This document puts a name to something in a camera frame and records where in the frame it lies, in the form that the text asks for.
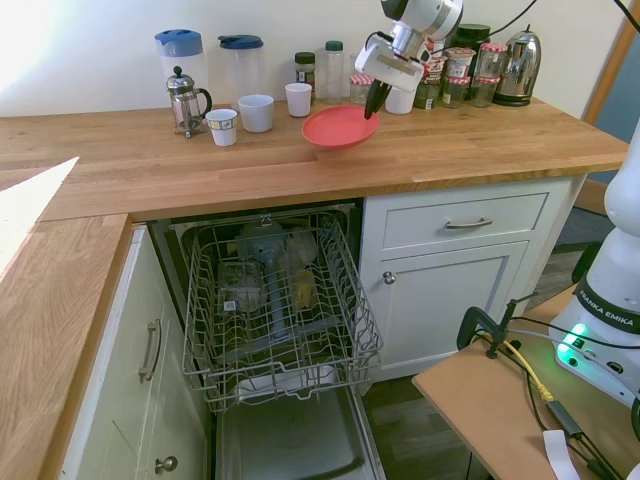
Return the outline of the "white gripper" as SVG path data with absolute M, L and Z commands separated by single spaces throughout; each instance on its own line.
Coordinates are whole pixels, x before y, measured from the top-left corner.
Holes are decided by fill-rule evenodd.
M 370 39 L 358 54 L 354 66 L 359 73 L 378 80 L 372 82 L 367 93 L 364 110 L 367 120 L 384 106 L 392 87 L 413 93 L 424 74 L 419 61 L 398 57 L 382 38 Z

